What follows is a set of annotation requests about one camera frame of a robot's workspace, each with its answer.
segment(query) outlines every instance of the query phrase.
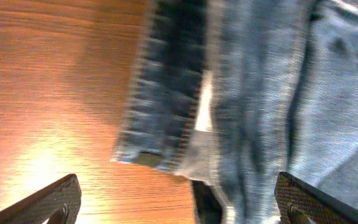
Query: wooden table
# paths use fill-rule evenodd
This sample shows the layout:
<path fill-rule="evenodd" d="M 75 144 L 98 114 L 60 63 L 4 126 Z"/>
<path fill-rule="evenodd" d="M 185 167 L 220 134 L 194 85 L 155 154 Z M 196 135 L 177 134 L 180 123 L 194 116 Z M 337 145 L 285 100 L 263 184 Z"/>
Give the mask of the wooden table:
<path fill-rule="evenodd" d="M 189 183 L 109 162 L 141 0 L 0 0 L 0 210 L 69 173 L 77 223 L 194 223 Z"/>

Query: dark blue denim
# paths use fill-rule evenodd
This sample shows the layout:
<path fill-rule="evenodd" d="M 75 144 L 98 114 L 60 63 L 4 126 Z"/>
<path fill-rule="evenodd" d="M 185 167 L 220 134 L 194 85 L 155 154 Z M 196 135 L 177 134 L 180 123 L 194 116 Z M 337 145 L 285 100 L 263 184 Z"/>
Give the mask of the dark blue denim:
<path fill-rule="evenodd" d="M 116 161 L 204 182 L 201 223 L 279 221 L 282 171 L 358 209 L 358 0 L 150 8 Z M 210 133 L 194 131 L 204 69 Z"/>

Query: wood grain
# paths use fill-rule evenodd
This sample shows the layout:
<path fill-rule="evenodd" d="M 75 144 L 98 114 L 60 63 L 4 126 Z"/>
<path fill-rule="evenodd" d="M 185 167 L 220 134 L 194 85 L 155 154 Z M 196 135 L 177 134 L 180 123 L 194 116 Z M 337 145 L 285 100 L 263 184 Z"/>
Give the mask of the wood grain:
<path fill-rule="evenodd" d="M 146 7 L 0 0 L 0 210 L 76 173 L 77 223 L 194 223 L 187 181 L 109 162 Z"/>

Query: light blue denim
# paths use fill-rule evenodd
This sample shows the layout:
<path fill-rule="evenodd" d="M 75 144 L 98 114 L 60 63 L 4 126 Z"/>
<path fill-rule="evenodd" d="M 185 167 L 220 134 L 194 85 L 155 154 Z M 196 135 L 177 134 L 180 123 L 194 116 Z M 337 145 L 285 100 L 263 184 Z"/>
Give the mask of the light blue denim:
<path fill-rule="evenodd" d="M 116 161 L 194 180 L 201 223 L 275 223 L 282 171 L 358 209 L 358 0 L 152 5 Z M 194 131 L 204 69 L 211 133 Z"/>

